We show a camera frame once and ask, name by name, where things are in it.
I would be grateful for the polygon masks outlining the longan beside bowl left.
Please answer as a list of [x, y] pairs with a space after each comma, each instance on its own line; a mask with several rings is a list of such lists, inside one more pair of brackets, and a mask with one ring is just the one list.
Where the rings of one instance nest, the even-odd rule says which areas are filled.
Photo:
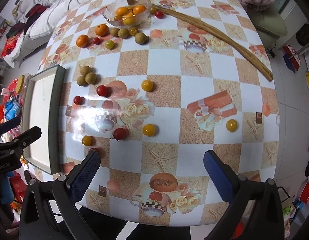
[[119, 32], [119, 28], [117, 28], [117, 27], [114, 27], [114, 28], [111, 28], [110, 29], [110, 35], [112, 36], [112, 37], [118, 37], [118, 32]]

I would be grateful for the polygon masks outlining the small orange tomato by bowl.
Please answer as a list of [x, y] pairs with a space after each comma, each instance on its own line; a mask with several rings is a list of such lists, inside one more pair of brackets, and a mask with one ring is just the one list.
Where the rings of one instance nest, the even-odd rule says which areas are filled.
[[130, 34], [131, 36], [135, 36], [138, 32], [139, 32], [139, 29], [138, 29], [137, 27], [131, 27], [131, 28], [129, 29], [129, 34]]

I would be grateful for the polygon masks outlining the longan beside bowl middle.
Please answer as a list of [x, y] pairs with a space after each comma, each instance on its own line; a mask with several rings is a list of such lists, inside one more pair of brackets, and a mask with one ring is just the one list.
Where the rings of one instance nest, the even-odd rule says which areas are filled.
[[129, 33], [128, 29], [122, 28], [122, 29], [118, 30], [117, 35], [118, 35], [119, 38], [125, 39], [130, 35], [130, 33]]

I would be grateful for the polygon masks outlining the longan cluster bottom left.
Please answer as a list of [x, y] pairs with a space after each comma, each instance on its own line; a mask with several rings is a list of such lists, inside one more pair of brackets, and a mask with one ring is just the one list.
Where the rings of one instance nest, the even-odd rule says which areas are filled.
[[85, 77], [84, 76], [79, 76], [77, 79], [76, 79], [76, 82], [78, 84], [78, 86], [86, 86], [87, 85], [87, 82], [85, 80]]

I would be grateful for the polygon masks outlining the orange in bowl left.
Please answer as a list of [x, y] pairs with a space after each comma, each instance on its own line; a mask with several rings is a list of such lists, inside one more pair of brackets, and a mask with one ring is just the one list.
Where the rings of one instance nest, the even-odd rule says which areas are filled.
[[117, 16], [117, 17], [122, 17], [122, 16], [124, 16], [125, 14], [127, 14], [128, 12], [130, 12], [130, 10], [129, 10], [128, 7], [119, 7], [119, 8], [116, 10], [116, 16]]

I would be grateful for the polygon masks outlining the longan cluster top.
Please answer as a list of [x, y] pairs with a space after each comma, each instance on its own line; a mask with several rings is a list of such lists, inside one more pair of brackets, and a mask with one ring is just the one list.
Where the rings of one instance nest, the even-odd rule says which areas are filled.
[[90, 66], [81, 66], [80, 67], [80, 74], [82, 76], [86, 76], [88, 73], [92, 71], [92, 68]]

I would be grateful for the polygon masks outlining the blue snack packet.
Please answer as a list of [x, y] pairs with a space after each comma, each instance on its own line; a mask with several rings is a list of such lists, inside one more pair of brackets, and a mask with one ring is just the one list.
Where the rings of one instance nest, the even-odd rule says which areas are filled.
[[11, 120], [18, 117], [22, 107], [18, 104], [16, 100], [8, 100], [4, 104], [4, 117], [7, 120]]

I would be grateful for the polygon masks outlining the red cherry tomato by stick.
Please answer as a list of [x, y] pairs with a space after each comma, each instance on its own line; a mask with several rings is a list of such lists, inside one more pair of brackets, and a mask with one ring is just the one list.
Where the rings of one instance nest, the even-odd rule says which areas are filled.
[[162, 18], [165, 18], [165, 15], [162, 11], [160, 10], [157, 10], [154, 15], [156, 16], [156, 18], [159, 18], [159, 19], [162, 19]]

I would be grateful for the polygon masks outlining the red cherry tomato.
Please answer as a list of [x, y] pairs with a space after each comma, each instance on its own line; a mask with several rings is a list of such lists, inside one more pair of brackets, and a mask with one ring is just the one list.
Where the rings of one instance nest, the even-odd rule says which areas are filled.
[[98, 45], [98, 44], [100, 44], [100, 39], [98, 37], [95, 37], [95, 38], [93, 38], [92, 42], [93, 42], [93, 44]]
[[156, 18], [159, 18], [159, 19], [162, 19], [162, 18], [165, 18], [165, 15], [162, 11], [160, 10], [157, 10], [154, 15], [156, 16]]
[[98, 152], [98, 153], [100, 153], [100, 150], [98, 148], [92, 147], [92, 148], [89, 149], [88, 152]]
[[116, 139], [117, 141], [124, 140], [128, 135], [128, 132], [125, 128], [117, 128], [113, 132], [113, 138]]
[[96, 93], [98, 94], [98, 96], [102, 96], [102, 97], [108, 97], [109, 94], [109, 90], [105, 85], [100, 85], [96, 88]]
[[83, 98], [81, 96], [75, 96], [73, 99], [73, 103], [75, 105], [82, 105]]

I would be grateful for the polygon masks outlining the clear glass fruit bowl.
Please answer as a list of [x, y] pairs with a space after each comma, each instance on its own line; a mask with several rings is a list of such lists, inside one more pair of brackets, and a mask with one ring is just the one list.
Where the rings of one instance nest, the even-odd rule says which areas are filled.
[[134, 27], [150, 16], [151, 0], [117, 0], [106, 6], [105, 20], [114, 27]]

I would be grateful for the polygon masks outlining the orange in bowl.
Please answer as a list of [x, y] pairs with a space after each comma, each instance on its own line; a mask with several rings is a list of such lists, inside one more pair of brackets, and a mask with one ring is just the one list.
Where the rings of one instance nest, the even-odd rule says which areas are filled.
[[144, 5], [136, 5], [133, 7], [132, 12], [134, 15], [140, 14], [146, 10], [146, 6]]
[[119, 7], [119, 8], [116, 10], [116, 16], [117, 16], [117, 17], [122, 17], [122, 16], [124, 16], [125, 14], [127, 14], [128, 12], [130, 12], [130, 10], [129, 10], [128, 7]]

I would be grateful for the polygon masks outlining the yellow-green cherry tomato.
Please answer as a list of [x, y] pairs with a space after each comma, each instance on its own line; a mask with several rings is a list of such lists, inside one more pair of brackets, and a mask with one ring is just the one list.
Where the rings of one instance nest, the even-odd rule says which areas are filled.
[[105, 42], [105, 48], [106, 49], [109, 49], [109, 50], [112, 50], [115, 46], [115, 42], [112, 41], [112, 40], [108, 40]]

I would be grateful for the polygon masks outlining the lone longan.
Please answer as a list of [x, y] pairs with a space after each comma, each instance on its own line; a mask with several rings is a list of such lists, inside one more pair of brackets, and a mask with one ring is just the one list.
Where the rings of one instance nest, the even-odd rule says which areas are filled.
[[135, 42], [137, 44], [143, 45], [148, 40], [148, 37], [144, 33], [136, 33]]

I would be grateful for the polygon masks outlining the longan cluster right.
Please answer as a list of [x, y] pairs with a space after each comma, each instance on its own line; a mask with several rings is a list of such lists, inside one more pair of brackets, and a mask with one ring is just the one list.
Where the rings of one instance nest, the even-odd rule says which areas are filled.
[[88, 74], [86, 74], [85, 76], [85, 82], [89, 85], [93, 85], [95, 84], [97, 79], [97, 76], [94, 72], [89, 72]]

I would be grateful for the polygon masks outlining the long wooden stick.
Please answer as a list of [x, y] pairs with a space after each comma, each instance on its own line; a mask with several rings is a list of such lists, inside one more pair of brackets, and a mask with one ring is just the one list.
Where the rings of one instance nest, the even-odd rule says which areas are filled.
[[175, 18], [178, 18], [182, 21], [185, 21], [189, 24], [192, 24], [193, 26], [202, 29], [214, 37], [222, 40], [223, 42], [229, 44], [233, 48], [235, 48], [248, 62], [250, 62], [269, 82], [273, 81], [273, 73], [266, 67], [266, 65], [260, 61], [250, 50], [248, 50], [246, 47], [238, 44], [233, 39], [231, 39], [229, 36], [225, 35], [222, 31], [217, 29], [216, 27], [213, 27], [212, 25], [209, 25], [198, 18], [194, 18], [192, 16], [183, 14], [178, 11], [173, 11], [171, 9], [166, 9], [163, 7], [160, 7], [158, 5], [153, 4], [154, 8], [161, 10], [163, 13], [173, 16]]

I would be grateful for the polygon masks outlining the yellow jar lid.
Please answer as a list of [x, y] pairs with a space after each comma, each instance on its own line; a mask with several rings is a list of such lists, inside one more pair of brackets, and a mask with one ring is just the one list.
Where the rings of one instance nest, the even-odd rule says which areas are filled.
[[20, 75], [20, 77], [18, 78], [18, 82], [16, 85], [16, 93], [20, 94], [23, 90], [24, 87], [24, 81], [25, 81], [25, 76], [24, 75]]

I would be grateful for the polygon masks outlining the mandarin orange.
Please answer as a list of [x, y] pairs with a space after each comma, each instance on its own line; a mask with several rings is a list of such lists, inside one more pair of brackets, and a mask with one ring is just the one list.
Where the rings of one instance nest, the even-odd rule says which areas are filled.
[[103, 37], [109, 33], [109, 27], [106, 24], [99, 24], [95, 27], [95, 34]]
[[90, 38], [87, 35], [80, 35], [76, 39], [76, 46], [79, 48], [85, 48], [88, 46]]

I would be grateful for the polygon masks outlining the white grey sofa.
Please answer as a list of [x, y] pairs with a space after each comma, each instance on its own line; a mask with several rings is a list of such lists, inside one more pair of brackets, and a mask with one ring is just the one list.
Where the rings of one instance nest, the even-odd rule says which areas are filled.
[[67, 11], [72, 10], [90, 0], [22, 0], [20, 8], [26, 11], [23, 19], [30, 19], [26, 13], [30, 12], [36, 5], [43, 12], [35, 16], [35, 20], [26, 23], [22, 31], [17, 34], [16, 45], [3, 56], [4, 61], [11, 67], [16, 68], [20, 61], [36, 48], [47, 43], [55, 30], [58, 22]]

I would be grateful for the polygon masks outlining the yellow tomato in bowl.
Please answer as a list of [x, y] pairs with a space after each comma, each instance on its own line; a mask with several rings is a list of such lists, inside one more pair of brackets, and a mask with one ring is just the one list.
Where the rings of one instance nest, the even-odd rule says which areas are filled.
[[124, 25], [130, 25], [133, 26], [136, 24], [136, 17], [135, 16], [131, 16], [131, 17], [124, 17], [123, 18], [123, 24]]

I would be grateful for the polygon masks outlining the yellow cherry tomato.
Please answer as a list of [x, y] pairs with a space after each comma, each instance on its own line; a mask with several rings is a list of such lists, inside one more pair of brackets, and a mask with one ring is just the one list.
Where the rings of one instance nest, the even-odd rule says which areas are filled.
[[238, 123], [235, 119], [230, 119], [226, 123], [226, 128], [230, 132], [236, 132], [238, 129]]
[[153, 124], [146, 124], [143, 126], [142, 129], [143, 135], [147, 137], [153, 137], [155, 135], [155, 125]]
[[141, 83], [141, 88], [146, 92], [151, 92], [154, 88], [154, 83], [151, 80], [144, 80]]
[[85, 136], [82, 138], [81, 143], [82, 143], [84, 146], [91, 146], [91, 144], [92, 144], [92, 137], [89, 136], [89, 135], [85, 135]]

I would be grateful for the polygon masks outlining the longan beside bowl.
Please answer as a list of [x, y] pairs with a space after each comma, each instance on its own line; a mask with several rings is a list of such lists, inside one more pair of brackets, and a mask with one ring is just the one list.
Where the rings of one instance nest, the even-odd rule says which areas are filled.
[[114, 27], [114, 28], [111, 28], [110, 29], [110, 35], [112, 36], [112, 37], [118, 37], [118, 32], [119, 32], [119, 28], [117, 28], [117, 27]]
[[125, 39], [130, 35], [130, 33], [129, 33], [128, 29], [122, 28], [122, 29], [118, 30], [117, 35], [118, 35], [119, 38]]

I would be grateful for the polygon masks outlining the longan cluster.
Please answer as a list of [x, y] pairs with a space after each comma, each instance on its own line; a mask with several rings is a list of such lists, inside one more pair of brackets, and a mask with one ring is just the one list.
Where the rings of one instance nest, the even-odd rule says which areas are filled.
[[78, 86], [86, 86], [87, 85], [87, 82], [85, 80], [85, 77], [84, 76], [79, 76], [77, 79], [76, 79], [76, 82], [78, 84]]
[[92, 71], [92, 68], [90, 66], [81, 66], [80, 67], [80, 74], [82, 76], [86, 76], [88, 73]]
[[89, 85], [93, 85], [95, 84], [97, 79], [97, 76], [94, 72], [89, 72], [88, 74], [86, 74], [85, 76], [85, 82]]

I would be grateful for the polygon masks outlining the orange in bowl right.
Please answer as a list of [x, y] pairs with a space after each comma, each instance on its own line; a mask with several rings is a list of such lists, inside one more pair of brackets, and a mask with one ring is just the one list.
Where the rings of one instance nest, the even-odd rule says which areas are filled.
[[144, 5], [136, 5], [133, 7], [132, 12], [134, 15], [140, 14], [146, 10], [146, 6]]

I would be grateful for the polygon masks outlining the right mandarin orange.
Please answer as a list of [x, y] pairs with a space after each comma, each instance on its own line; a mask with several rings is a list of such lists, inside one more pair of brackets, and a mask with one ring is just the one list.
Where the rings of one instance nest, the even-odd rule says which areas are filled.
[[95, 27], [95, 34], [103, 37], [109, 33], [109, 27], [106, 24], [99, 24]]

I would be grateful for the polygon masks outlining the left mandarin orange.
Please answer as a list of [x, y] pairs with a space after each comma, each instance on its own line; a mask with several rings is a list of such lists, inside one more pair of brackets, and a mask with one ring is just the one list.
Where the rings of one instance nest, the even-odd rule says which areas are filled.
[[88, 46], [90, 38], [87, 35], [80, 35], [76, 39], [76, 46], [79, 48], [85, 48]]

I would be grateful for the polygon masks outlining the white tray with green rim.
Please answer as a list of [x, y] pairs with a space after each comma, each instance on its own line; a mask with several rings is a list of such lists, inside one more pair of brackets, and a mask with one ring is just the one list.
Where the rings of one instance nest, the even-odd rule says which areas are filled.
[[65, 73], [65, 68], [57, 64], [32, 76], [24, 96], [22, 131], [37, 126], [41, 137], [24, 149], [23, 156], [48, 174], [60, 171], [59, 106]]

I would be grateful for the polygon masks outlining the green cushion seat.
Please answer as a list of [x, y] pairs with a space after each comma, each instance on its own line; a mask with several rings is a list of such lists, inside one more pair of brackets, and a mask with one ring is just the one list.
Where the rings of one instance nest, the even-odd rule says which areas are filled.
[[264, 47], [272, 46], [279, 38], [286, 36], [288, 33], [283, 18], [273, 5], [263, 11], [248, 8], [247, 14], [256, 28]]

